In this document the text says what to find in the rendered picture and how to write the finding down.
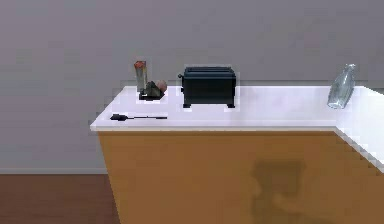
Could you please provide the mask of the orange cabinet with white worktop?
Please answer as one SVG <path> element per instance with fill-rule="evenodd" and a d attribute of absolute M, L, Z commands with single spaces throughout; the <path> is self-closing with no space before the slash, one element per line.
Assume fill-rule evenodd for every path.
<path fill-rule="evenodd" d="M 121 224 L 384 224 L 384 95 L 241 86 L 235 107 L 123 89 L 92 123 Z M 113 114 L 167 119 L 110 120 Z"/>

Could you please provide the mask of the clear glass bottle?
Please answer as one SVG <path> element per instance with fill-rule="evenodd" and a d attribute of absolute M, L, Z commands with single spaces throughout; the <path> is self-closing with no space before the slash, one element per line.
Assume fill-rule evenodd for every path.
<path fill-rule="evenodd" d="M 347 64 L 331 85 L 327 105 L 332 109 L 344 109 L 355 87 L 355 64 Z"/>

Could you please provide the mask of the black toaster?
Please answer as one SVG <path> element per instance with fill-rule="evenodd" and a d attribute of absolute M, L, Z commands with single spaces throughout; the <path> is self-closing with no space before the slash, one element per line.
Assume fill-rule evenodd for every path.
<path fill-rule="evenodd" d="M 181 79 L 184 108 L 193 104 L 225 104 L 234 108 L 236 74 L 231 67 L 186 67 Z"/>

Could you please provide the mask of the black spatula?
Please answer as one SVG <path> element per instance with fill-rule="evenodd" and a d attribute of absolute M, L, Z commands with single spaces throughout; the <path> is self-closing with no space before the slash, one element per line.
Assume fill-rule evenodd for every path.
<path fill-rule="evenodd" d="M 157 120 L 163 120 L 167 119 L 167 116 L 127 116 L 124 114 L 113 114 L 110 117 L 110 120 L 114 121 L 126 121 L 126 120 L 134 120 L 134 119 L 157 119 Z"/>

